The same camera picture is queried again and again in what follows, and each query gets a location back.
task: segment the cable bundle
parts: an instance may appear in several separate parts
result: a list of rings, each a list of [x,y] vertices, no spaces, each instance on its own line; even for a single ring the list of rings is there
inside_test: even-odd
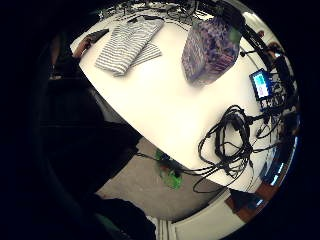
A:
[[[221,120],[219,123],[214,125],[205,135],[205,137],[199,142],[198,145],[198,155],[199,158],[209,164],[209,167],[205,168],[200,168],[200,169],[185,169],[185,168],[178,168],[176,165],[172,164],[172,161],[166,161],[167,165],[171,167],[173,170],[179,171],[181,173],[185,173],[187,175],[191,176],[202,176],[193,186],[193,191],[196,193],[212,193],[221,190],[222,188],[228,187],[232,183],[234,183],[237,179],[240,178],[240,176],[243,174],[244,170],[246,169],[247,165],[252,169],[252,176],[251,176],[251,181],[250,184],[247,187],[247,190],[251,187],[253,176],[254,176],[254,169],[253,169],[253,163],[250,160],[250,155],[252,153],[259,153],[265,150],[269,150],[271,148],[274,148],[279,145],[279,143],[273,144],[267,148],[263,149],[253,149],[253,145],[255,142],[258,140],[258,135],[261,134],[263,130],[258,131],[259,134],[257,134],[257,139],[256,141],[251,144],[250,143],[250,125],[255,121],[260,119],[258,118],[253,118],[251,116],[246,116],[244,113],[244,109],[239,107],[238,105],[232,105],[230,106],[226,112],[223,114]],[[226,129],[228,125],[232,125],[235,131],[239,131],[241,140],[242,140],[242,145],[241,146],[236,146],[235,144],[228,142],[225,140],[226,138]],[[215,154],[219,157],[220,161],[218,163],[213,163],[212,161],[206,159],[202,155],[202,148],[207,141],[207,139],[211,138],[212,135],[215,134],[215,142],[214,142],[214,152]],[[236,150],[235,153],[231,155],[226,154],[226,145],[231,145],[233,146]],[[136,155],[149,158],[155,161],[158,161],[157,159],[147,156],[142,153],[137,153]],[[233,180],[227,184],[226,186],[222,186],[218,189],[215,189],[213,191],[198,191],[196,188],[197,186],[207,177],[210,175],[216,173],[219,170],[224,170],[228,176],[230,176]]]

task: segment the person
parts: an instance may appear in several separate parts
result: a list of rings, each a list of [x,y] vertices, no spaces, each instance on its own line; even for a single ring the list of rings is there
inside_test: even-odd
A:
[[[128,239],[155,240],[155,226],[141,209],[125,200],[104,200],[95,194],[137,153],[141,135],[128,124],[105,121],[88,91],[93,87],[78,64],[91,39],[85,37],[63,61],[59,59],[60,40],[56,37],[51,44],[54,74],[40,116],[43,153],[85,211],[102,222],[107,219],[107,226],[111,221],[117,234]]]

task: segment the striped cloth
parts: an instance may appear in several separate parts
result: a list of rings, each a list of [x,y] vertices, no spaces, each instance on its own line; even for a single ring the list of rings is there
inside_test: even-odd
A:
[[[114,76],[122,76],[130,66],[161,56],[158,47],[149,41],[163,24],[163,20],[156,19],[117,26],[95,66],[112,71]]]

